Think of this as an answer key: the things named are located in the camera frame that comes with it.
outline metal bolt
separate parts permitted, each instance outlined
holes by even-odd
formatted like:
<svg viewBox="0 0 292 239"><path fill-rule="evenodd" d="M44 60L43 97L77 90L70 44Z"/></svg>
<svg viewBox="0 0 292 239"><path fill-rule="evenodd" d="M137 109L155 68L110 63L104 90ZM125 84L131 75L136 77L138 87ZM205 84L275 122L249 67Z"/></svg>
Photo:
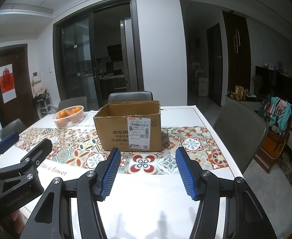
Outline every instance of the metal bolt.
<svg viewBox="0 0 292 239"><path fill-rule="evenodd" d="M33 173L29 173L29 174L26 176L26 178L27 178L28 180L33 179L33 177L34 177L34 174L33 174Z"/></svg>
<svg viewBox="0 0 292 239"><path fill-rule="evenodd" d="M244 178L242 177L237 177L236 180L238 183L244 183Z"/></svg>
<svg viewBox="0 0 292 239"><path fill-rule="evenodd" d="M203 176L208 177L211 175L211 172L207 171L207 170L203 170L201 173Z"/></svg>
<svg viewBox="0 0 292 239"><path fill-rule="evenodd" d="M53 180L53 183L54 184L57 184L57 183L60 183L61 182L61 178L60 177L56 177L56 178L54 178L54 180Z"/></svg>
<svg viewBox="0 0 292 239"><path fill-rule="evenodd" d="M86 173L86 176L87 176L87 177L93 177L93 176L95 176L95 174L96 174L96 172L94 172L94 171L88 171L88 172Z"/></svg>

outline cardboard box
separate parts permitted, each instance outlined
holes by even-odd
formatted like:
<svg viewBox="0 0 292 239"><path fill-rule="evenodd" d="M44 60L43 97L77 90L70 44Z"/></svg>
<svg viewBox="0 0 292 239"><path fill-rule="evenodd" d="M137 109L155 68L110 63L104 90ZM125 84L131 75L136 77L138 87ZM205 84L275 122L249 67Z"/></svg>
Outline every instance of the cardboard box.
<svg viewBox="0 0 292 239"><path fill-rule="evenodd" d="M113 147L128 152L161 151L159 101L109 103L94 122L106 151Z"/></svg>

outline floral pattern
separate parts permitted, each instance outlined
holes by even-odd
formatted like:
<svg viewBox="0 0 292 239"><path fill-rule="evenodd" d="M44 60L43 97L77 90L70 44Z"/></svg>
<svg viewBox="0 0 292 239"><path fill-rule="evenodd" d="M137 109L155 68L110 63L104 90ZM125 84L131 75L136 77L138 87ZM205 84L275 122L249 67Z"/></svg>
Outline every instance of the floral pattern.
<svg viewBox="0 0 292 239"><path fill-rule="evenodd" d="M95 169L107 159L95 129L28 128L16 147L29 152L44 138L53 144L47 159L86 169ZM167 127L161 129L160 152L121 152L118 172L126 174L178 174L175 152L183 146L192 160L203 169L228 167L222 152L206 127Z"/></svg>

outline gray chair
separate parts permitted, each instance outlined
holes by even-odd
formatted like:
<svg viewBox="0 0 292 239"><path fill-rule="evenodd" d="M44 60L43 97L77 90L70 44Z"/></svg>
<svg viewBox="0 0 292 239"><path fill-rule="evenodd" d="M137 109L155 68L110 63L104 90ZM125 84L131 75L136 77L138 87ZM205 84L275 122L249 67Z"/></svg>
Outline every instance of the gray chair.
<svg viewBox="0 0 292 239"><path fill-rule="evenodd" d="M9 123L0 130L0 138L1 140L3 140L13 132L18 132L19 134L21 134L25 129L26 126L24 125L22 120L20 119L13 120L11 123Z"/></svg>
<svg viewBox="0 0 292 239"><path fill-rule="evenodd" d="M66 109L68 107L78 106L78 105L83 106L85 112L88 111L87 98L85 96L60 101L59 111Z"/></svg>
<svg viewBox="0 0 292 239"><path fill-rule="evenodd" d="M222 108L213 129L241 173L247 169L268 132L268 125L254 111L235 100Z"/></svg>
<svg viewBox="0 0 292 239"><path fill-rule="evenodd" d="M108 97L108 103L152 101L152 100L153 100L153 94L149 91L117 92L117 93L111 93Z"/></svg>

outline red fu character poster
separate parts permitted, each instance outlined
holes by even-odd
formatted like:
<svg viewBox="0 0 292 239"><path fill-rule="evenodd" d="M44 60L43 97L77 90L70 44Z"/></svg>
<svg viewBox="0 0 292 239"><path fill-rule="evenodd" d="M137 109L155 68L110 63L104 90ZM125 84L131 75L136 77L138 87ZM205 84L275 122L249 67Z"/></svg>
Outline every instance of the red fu character poster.
<svg viewBox="0 0 292 239"><path fill-rule="evenodd" d="M0 84L3 103L16 98L12 64L0 67Z"/></svg>

